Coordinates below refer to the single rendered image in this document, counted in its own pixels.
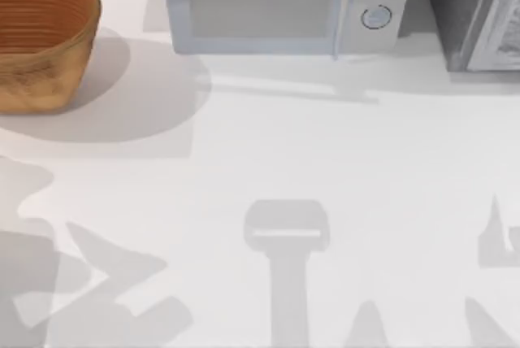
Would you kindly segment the microwave door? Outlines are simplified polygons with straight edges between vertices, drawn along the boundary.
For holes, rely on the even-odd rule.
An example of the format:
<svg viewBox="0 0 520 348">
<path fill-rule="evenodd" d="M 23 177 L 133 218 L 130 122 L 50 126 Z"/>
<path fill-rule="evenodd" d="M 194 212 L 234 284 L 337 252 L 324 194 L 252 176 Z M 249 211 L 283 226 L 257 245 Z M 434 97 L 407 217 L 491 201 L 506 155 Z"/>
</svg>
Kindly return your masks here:
<svg viewBox="0 0 520 348">
<path fill-rule="evenodd" d="M 329 54 L 340 0 L 166 0 L 179 54 Z"/>
</svg>

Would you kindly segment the round microwave knob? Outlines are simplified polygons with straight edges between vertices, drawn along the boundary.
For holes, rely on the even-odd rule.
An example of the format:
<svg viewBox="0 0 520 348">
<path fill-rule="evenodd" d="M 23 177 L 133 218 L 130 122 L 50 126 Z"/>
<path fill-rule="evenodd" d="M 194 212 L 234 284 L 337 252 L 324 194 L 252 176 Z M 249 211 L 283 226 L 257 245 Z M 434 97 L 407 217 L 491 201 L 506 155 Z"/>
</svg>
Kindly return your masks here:
<svg viewBox="0 0 520 348">
<path fill-rule="evenodd" d="M 379 30 L 386 27 L 392 21 L 392 11 L 383 5 L 367 8 L 363 11 L 361 22 L 370 30 Z"/>
</svg>

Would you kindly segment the pale microwave oven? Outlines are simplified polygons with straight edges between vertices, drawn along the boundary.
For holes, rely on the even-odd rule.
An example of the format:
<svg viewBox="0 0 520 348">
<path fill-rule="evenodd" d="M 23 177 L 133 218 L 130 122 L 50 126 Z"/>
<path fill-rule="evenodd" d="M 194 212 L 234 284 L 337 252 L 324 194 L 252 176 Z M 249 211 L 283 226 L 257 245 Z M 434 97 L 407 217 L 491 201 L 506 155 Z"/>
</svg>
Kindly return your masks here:
<svg viewBox="0 0 520 348">
<path fill-rule="evenodd" d="M 339 57 L 346 54 L 377 54 L 391 49 L 397 41 L 406 1 L 349 0 Z M 392 11 L 392 21 L 379 30 L 365 28 L 361 22 L 363 11 L 378 5 Z"/>
</svg>

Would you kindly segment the brown woven basket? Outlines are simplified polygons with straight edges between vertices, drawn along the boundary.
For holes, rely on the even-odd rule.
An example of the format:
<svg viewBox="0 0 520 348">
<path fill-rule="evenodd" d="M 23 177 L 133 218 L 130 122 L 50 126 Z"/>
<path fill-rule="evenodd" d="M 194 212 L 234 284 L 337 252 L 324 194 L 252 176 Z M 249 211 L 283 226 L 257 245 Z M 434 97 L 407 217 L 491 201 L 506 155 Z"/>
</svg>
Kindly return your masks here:
<svg viewBox="0 0 520 348">
<path fill-rule="evenodd" d="M 0 114 L 65 107 L 85 74 L 101 0 L 0 0 Z"/>
</svg>

